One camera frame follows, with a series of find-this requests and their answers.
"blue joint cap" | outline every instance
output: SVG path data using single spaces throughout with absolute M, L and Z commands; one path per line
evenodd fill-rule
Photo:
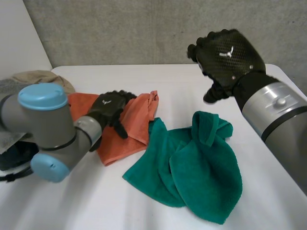
M 44 153 L 34 155 L 30 165 L 34 174 L 55 183 L 61 182 L 70 173 L 63 162 Z
M 65 106 L 68 99 L 62 86 L 41 83 L 29 85 L 20 90 L 18 102 L 28 109 L 50 111 Z

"cloth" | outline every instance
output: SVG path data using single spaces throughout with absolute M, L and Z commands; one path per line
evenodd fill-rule
M 97 97 L 96 94 L 70 94 L 68 101 L 73 120 L 86 115 Z M 120 116 L 120 122 L 128 134 L 127 139 L 120 138 L 112 127 L 107 126 L 104 129 L 102 142 L 97 150 L 104 165 L 146 149 L 149 142 L 149 122 L 154 120 L 158 102 L 157 91 L 142 93 L 128 102 Z
M 51 71 L 35 70 L 17 73 L 12 76 L 12 79 L 19 83 L 38 84 L 38 83 L 56 83 L 64 88 L 66 94 L 75 92 L 74 87 L 65 78 L 54 74 Z
M 242 194 L 236 157 L 225 142 L 232 125 L 216 114 L 196 112 L 192 127 L 167 131 L 156 118 L 149 132 L 146 152 L 123 178 L 162 204 L 187 206 L 198 217 L 223 224 Z
M 0 80 L 0 93 L 15 94 L 22 90 L 24 87 L 29 86 L 27 83 L 15 82 L 12 79 Z M 25 133 L 10 133 L 0 132 L 0 154 L 8 150 L 12 145 L 19 141 Z

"table surface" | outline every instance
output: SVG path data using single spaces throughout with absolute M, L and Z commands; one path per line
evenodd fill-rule
M 164 206 L 123 180 L 144 151 L 107 167 L 95 153 L 88 153 L 62 183 L 31 175 L 0 184 L 1 230 L 307 229 L 307 197 L 244 120 L 234 98 L 203 103 L 212 81 L 202 76 L 197 65 L 64 66 L 52 71 L 78 92 L 158 90 L 156 116 L 168 129 L 190 126 L 198 110 L 219 114 L 234 126 L 228 144 L 237 157 L 243 193 L 220 226 L 199 219 L 186 207 Z M 304 96 L 277 66 L 267 65 L 267 73 Z

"teal towel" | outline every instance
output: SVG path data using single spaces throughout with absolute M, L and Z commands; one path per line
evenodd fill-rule
M 242 194 L 235 154 L 225 142 L 232 125 L 216 114 L 196 112 L 192 127 L 167 131 L 150 124 L 144 155 L 123 175 L 131 185 L 171 207 L 223 224 Z

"gray robot arm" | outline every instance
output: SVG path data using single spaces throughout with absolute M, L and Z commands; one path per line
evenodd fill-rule
M 307 101 L 283 82 L 266 79 L 264 73 L 243 77 L 234 96 L 244 118 L 307 195 Z
M 102 135 L 90 116 L 73 122 L 67 96 L 52 83 L 31 85 L 18 95 L 0 94 L 0 130 L 31 133 L 40 152 L 31 169 L 52 182 L 62 181 Z

